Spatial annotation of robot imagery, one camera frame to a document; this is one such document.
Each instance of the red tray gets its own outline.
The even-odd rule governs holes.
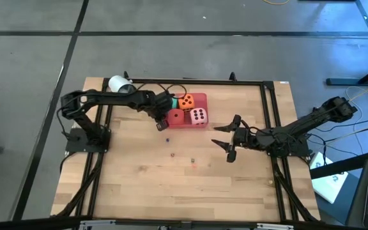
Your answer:
[[[207,95],[205,93],[190,93],[194,98],[195,107],[194,108],[203,108],[207,113],[207,122],[204,124],[193,125],[191,124],[191,116],[190,113],[184,114],[184,123],[182,124],[174,124],[169,125],[169,128],[205,128],[207,127],[208,122],[210,121],[210,114],[208,113],[208,104],[207,104]],[[183,96],[183,93],[177,93],[175,97]],[[172,113],[167,115],[167,121],[169,118],[173,116]]]

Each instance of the wooden tabletop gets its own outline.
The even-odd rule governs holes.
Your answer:
[[[84,90],[100,90],[102,82],[103,78],[88,77]],[[282,125],[286,125],[296,119],[291,90],[287,82],[274,84]],[[235,114],[250,126],[265,127],[259,87],[185,87],[189,93],[207,94],[209,124],[205,129],[159,132],[145,112],[113,108],[111,143],[103,160],[94,217],[279,221],[270,158],[264,152],[240,148],[236,161],[230,164],[224,151],[211,142],[230,140],[230,134],[214,131],[213,127],[228,125]],[[161,91],[154,84],[143,89]],[[182,93],[179,87],[170,91]],[[266,95],[270,102],[269,92]],[[275,124],[271,104],[268,106]],[[88,112],[92,120],[95,114],[96,107]],[[297,196],[319,219],[307,165],[296,157],[288,160]],[[85,162],[86,153],[76,153],[65,162],[52,214],[61,211],[79,189]],[[82,213],[87,212],[89,194]],[[291,218],[285,192],[284,202],[287,217]]]

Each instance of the green object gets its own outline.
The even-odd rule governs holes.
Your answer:
[[[172,98],[172,109],[177,109],[177,103],[178,103],[178,99],[177,98]]]

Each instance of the die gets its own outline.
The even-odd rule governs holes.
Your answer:
[[[178,99],[178,107],[184,111],[184,113],[189,113],[194,107],[194,97],[187,93],[184,98]]]
[[[167,114],[167,121],[170,125],[184,124],[184,111],[181,109],[171,109]]]
[[[207,123],[207,112],[203,108],[195,108],[190,111],[191,124],[202,125]]]

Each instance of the orange die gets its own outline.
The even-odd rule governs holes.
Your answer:
[[[184,113],[190,112],[196,107],[194,103],[194,97],[187,93],[184,98],[178,99],[178,106],[180,109],[184,110]]]

